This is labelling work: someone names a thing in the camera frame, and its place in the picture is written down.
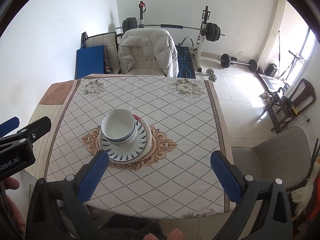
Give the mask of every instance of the black speaker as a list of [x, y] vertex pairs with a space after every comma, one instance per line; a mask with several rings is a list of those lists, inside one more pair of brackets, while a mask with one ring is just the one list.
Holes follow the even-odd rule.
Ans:
[[264, 74], [269, 77], [274, 77], [277, 71], [278, 71], [277, 65], [270, 63], [267, 70], [264, 72]]

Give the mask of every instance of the floral print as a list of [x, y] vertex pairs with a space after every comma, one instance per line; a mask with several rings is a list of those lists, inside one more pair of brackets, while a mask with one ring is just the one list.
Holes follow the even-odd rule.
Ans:
[[188, 212], [188, 214], [182, 215], [183, 218], [199, 218], [199, 217], [205, 217], [205, 216], [211, 216], [215, 215], [217, 212], [214, 211], [214, 209], [206, 206], [201, 206], [201, 210], [196, 210], [195, 212]]
[[87, 85], [81, 87], [79, 90], [83, 95], [91, 95], [91, 97], [95, 97], [104, 91], [103, 83], [99, 83], [98, 79], [96, 79], [95, 81], [90, 81]]
[[190, 82], [186, 78], [177, 80], [175, 83], [168, 85], [168, 88], [177, 90], [180, 95], [192, 96], [192, 98], [199, 98], [204, 94], [197, 84]]

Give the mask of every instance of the stacked plate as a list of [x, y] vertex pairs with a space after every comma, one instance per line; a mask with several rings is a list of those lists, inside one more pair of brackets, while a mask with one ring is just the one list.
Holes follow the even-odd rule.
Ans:
[[151, 129], [142, 117], [133, 114], [137, 135], [135, 139], [124, 145], [115, 145], [100, 132], [99, 147], [108, 152], [110, 161], [114, 163], [135, 163], [145, 156], [152, 147]]

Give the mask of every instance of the dark brown wooden chair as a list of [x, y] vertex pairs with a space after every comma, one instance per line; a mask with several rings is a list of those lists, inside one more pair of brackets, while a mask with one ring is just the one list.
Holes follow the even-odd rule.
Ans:
[[[304, 83], [305, 88], [292, 101], [292, 98], [295, 96], [296, 92], [298, 91], [298, 89], [302, 83]], [[300, 111], [298, 111], [296, 113], [292, 109], [292, 107], [297, 108], [300, 104], [302, 104], [304, 101], [306, 101], [309, 97], [312, 97], [312, 101], [309, 104], [307, 104], [305, 107], [303, 107]], [[277, 127], [280, 127], [280, 125], [282, 125], [282, 124], [284, 124], [284, 126], [281, 127], [281, 130], [285, 129], [287, 127], [287, 125], [290, 122], [292, 122], [298, 115], [300, 115], [304, 111], [306, 111], [316, 101], [315, 89], [313, 88], [313, 86], [311, 85], [311, 83], [309, 81], [302, 78], [288, 99], [285, 98], [284, 96], [282, 96], [281, 98], [277, 97], [277, 101], [279, 102], [278, 106], [280, 106], [280, 108], [278, 109], [278, 111], [276, 113], [278, 114], [280, 111], [282, 111], [284, 114], [284, 118], [281, 121], [279, 121], [276, 125], [274, 125], [274, 127], [271, 129], [271, 131], [273, 131]]]

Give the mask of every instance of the bowl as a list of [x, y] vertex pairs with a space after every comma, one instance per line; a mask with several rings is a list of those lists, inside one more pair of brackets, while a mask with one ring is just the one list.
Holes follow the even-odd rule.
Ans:
[[134, 117], [125, 109], [109, 112], [102, 120], [101, 131], [112, 144], [116, 145], [132, 142], [137, 135]]

